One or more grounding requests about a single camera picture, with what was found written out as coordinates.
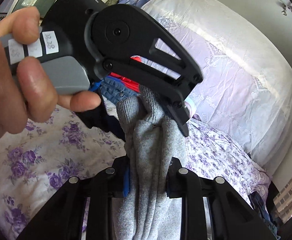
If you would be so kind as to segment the person's left hand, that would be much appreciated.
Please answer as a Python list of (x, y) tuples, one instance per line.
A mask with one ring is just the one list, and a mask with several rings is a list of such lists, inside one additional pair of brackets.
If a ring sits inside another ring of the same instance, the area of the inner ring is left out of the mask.
[[(35, 7), (20, 9), (0, 22), (0, 37), (12, 34), (21, 44), (39, 38), (40, 14)], [(58, 95), (38, 59), (26, 57), (13, 78), (0, 41), (0, 138), (21, 133), (28, 120), (46, 122), (57, 105), (74, 112), (95, 109), (101, 98), (94, 92)]]

